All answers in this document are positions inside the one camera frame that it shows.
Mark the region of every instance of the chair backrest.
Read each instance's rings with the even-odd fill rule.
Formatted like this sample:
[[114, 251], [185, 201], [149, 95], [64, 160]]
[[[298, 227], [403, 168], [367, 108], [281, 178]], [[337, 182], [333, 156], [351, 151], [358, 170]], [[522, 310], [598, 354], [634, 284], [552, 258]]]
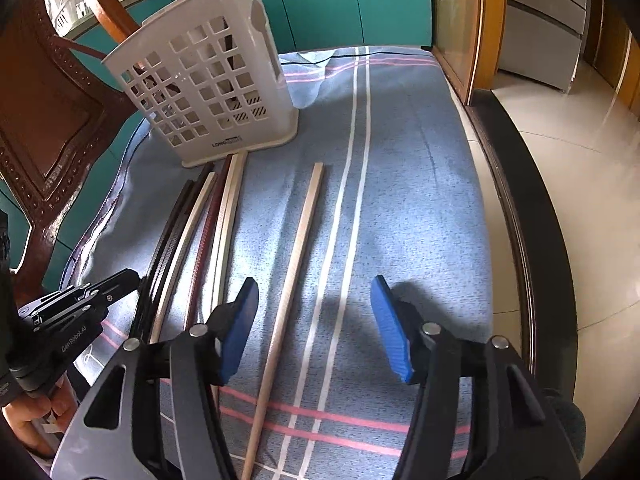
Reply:
[[65, 214], [136, 110], [55, 35], [44, 0], [20, 0], [0, 36], [0, 173], [31, 226], [14, 281], [18, 306], [42, 293]]

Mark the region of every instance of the wooden stick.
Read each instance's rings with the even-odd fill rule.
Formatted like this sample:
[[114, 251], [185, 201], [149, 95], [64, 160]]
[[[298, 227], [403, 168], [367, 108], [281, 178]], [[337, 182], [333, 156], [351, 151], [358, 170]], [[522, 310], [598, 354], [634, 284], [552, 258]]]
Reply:
[[260, 384], [260, 393], [255, 407], [254, 423], [251, 426], [251, 435], [249, 436], [249, 444], [246, 450], [246, 459], [244, 460], [244, 469], [242, 470], [242, 480], [250, 480], [251, 473], [254, 469], [255, 456], [260, 444], [260, 434], [262, 433], [262, 425], [264, 417], [267, 413], [267, 403], [271, 396], [271, 387], [278, 367], [278, 359], [280, 357], [280, 349], [284, 339], [284, 331], [287, 324], [287, 316], [291, 298], [298, 282], [298, 273], [302, 264], [302, 256], [305, 253], [306, 238], [311, 228], [311, 220], [313, 218], [316, 202], [318, 201], [318, 193], [320, 191], [320, 180], [322, 179], [322, 163], [314, 164], [314, 171], [311, 175], [309, 187], [306, 190], [305, 205], [302, 208], [298, 231], [293, 243], [291, 258], [289, 259], [289, 267], [287, 275], [284, 279], [284, 287], [280, 296], [280, 304], [276, 314], [276, 321], [273, 327], [273, 335], [271, 335], [271, 343], [269, 344], [269, 353], [267, 355], [267, 364], [264, 367], [262, 375], [262, 384]]
[[200, 191], [196, 203], [193, 205], [193, 209], [189, 214], [189, 219], [187, 220], [187, 225], [185, 225], [184, 231], [180, 236], [180, 241], [178, 241], [178, 247], [175, 251], [174, 259], [171, 262], [171, 266], [169, 267], [168, 278], [166, 280], [166, 283], [164, 284], [164, 289], [162, 290], [162, 294], [160, 296], [158, 312], [156, 313], [154, 326], [151, 330], [151, 337], [149, 338], [150, 344], [157, 343], [160, 339], [162, 322], [164, 321], [164, 316], [166, 314], [166, 310], [169, 306], [169, 302], [174, 291], [175, 282], [178, 280], [178, 276], [180, 275], [180, 272], [182, 270], [182, 263], [184, 261], [184, 257], [187, 254], [187, 249], [189, 248], [189, 245], [191, 243], [191, 238], [193, 237], [193, 233], [196, 231], [202, 209], [207, 203], [207, 198], [209, 197], [209, 193], [215, 181], [216, 174], [212, 171], [207, 175], [207, 179], [202, 186], [202, 190]]
[[229, 178], [226, 180], [225, 192], [222, 195], [223, 206], [220, 207], [216, 233], [213, 238], [213, 250], [217, 249], [213, 293], [211, 295], [211, 311], [224, 301], [226, 264], [229, 258], [231, 235], [233, 234], [236, 208], [242, 185], [242, 174], [246, 164], [246, 152], [234, 155], [229, 168]]

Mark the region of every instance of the black cable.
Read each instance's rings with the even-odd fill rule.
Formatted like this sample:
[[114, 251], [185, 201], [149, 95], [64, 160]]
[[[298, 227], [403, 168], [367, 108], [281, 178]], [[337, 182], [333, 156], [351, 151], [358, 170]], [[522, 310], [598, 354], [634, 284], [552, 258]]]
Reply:
[[380, 52], [369, 52], [368, 54], [338, 54], [338, 56], [329, 56], [326, 59], [322, 59], [320, 61], [282, 61], [281, 65], [317, 65], [320, 63], [324, 63], [325, 61], [329, 61], [330, 59], [340, 59], [341, 57], [365, 57], [365, 56], [373, 56], [374, 54], [396, 54], [398, 56], [414, 56], [414, 57], [424, 57], [430, 58], [428, 54], [408, 54], [405, 52], [389, 52], [388, 50], [381, 50]]

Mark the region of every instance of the white container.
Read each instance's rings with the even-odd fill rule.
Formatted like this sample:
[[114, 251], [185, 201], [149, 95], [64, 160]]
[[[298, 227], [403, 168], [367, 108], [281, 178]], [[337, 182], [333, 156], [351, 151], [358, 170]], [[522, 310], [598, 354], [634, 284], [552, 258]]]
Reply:
[[297, 133], [262, 0], [176, 0], [103, 63], [187, 168]]

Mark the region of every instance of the white floor tile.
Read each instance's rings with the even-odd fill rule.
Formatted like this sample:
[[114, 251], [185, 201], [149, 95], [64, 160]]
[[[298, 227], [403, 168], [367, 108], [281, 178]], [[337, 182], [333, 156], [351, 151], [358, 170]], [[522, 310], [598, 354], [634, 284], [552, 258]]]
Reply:
[[609, 155], [640, 153], [638, 118], [614, 98], [613, 89], [580, 63], [568, 94], [498, 72], [494, 94], [521, 132], [562, 139]]
[[521, 353], [520, 311], [494, 314], [494, 334], [505, 336], [511, 341], [518, 353]]
[[638, 401], [640, 303], [578, 332], [574, 402], [587, 420], [583, 474], [608, 449]]
[[640, 300], [640, 163], [522, 134], [562, 229], [578, 327]]
[[469, 146], [471, 147], [471, 155], [474, 158], [476, 172], [480, 180], [482, 201], [484, 202], [484, 218], [489, 231], [494, 313], [517, 310], [519, 308], [518, 282], [502, 206], [500, 206], [494, 179], [491, 176], [489, 165], [484, 158], [480, 144], [476, 141], [470, 141]]

